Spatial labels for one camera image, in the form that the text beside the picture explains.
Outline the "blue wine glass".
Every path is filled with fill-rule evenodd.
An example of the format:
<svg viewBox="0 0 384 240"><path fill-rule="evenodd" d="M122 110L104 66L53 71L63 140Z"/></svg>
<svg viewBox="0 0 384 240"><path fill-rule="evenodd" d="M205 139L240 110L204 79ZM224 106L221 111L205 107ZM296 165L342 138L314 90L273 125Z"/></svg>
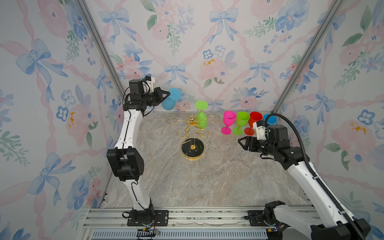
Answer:
<svg viewBox="0 0 384 240"><path fill-rule="evenodd" d="M263 120L265 123L268 123L268 125L275 125L277 123L277 117L276 116L271 116L269 117L270 114L265 114L263 117Z"/></svg>
<svg viewBox="0 0 384 240"><path fill-rule="evenodd" d="M162 102L163 109L171 111L174 109L177 100L181 98L181 92L177 88L171 88L169 90L170 95Z"/></svg>

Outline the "green wine glass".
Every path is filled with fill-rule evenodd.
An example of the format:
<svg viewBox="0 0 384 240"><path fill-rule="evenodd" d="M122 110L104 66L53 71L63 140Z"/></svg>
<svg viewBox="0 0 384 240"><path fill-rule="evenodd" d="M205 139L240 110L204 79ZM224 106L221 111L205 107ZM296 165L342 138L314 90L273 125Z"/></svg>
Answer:
<svg viewBox="0 0 384 240"><path fill-rule="evenodd" d="M207 115L204 113L204 110L209 107L209 104L206 101L197 101L195 103L195 107L198 110L198 113L196 114L196 118L198 120L198 127L200 129L205 129L208 125L208 122Z"/></svg>
<svg viewBox="0 0 384 240"><path fill-rule="evenodd" d="M248 124L250 114L247 112L238 112L236 117L236 127L233 129L233 133L237 136L243 134L243 127Z"/></svg>

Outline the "red wine glass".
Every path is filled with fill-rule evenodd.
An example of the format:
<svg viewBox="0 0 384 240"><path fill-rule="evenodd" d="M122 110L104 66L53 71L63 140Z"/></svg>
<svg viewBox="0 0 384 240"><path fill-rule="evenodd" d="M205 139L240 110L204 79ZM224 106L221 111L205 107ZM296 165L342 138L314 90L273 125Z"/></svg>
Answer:
<svg viewBox="0 0 384 240"><path fill-rule="evenodd" d="M259 112L251 112L249 119L249 127L244 129L244 133L248 136L253 136L255 134L256 128L258 127L258 122L263 120L263 115Z"/></svg>

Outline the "pink wine glass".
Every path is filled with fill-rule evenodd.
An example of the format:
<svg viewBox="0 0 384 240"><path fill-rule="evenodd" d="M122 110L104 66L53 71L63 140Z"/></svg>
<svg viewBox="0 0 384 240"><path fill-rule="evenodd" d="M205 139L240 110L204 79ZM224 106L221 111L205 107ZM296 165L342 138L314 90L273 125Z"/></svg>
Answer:
<svg viewBox="0 0 384 240"><path fill-rule="evenodd" d="M230 135L232 133L230 126L234 124L236 117L237 117L237 114L233 111L224 112L223 123L225 126L221 129L224 135Z"/></svg>

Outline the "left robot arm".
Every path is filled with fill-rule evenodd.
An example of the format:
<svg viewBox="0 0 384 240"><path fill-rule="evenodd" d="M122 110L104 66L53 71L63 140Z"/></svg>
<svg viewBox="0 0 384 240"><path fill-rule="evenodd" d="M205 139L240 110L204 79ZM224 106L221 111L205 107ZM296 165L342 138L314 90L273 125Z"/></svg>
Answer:
<svg viewBox="0 0 384 240"><path fill-rule="evenodd" d="M154 83L155 78L150 76L129 81L130 92L123 97L122 130L115 146L107 151L114 176L124 183L133 201L128 215L123 214L128 219L128 226L152 226L156 222L152 200L140 182L145 163L136 148L140 124L147 107L160 105L170 95L168 91L155 88Z"/></svg>

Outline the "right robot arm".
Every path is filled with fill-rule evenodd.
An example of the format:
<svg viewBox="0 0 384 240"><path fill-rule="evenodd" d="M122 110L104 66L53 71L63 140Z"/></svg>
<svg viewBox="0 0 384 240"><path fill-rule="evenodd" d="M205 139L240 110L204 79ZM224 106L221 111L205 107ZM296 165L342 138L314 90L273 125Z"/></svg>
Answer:
<svg viewBox="0 0 384 240"><path fill-rule="evenodd" d="M268 225L283 224L311 240L364 240L368 237L369 223L355 217L336 198L315 170L303 146L290 145L285 126L268 127L264 140L246 136L238 142L245 151L280 163L298 182L319 215L318 219L305 217L282 201L274 201L265 204L263 220Z"/></svg>

